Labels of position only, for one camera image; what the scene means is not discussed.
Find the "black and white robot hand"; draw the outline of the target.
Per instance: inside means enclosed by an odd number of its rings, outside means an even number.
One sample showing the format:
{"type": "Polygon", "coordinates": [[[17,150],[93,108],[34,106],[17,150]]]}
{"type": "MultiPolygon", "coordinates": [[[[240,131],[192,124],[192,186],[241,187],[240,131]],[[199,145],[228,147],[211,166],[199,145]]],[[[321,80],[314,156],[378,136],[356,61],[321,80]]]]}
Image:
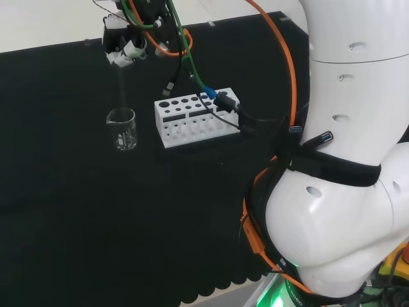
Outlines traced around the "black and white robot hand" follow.
{"type": "Polygon", "coordinates": [[[110,64],[126,67],[147,57],[147,41],[143,32],[122,11],[104,17],[102,46],[110,64]]]}

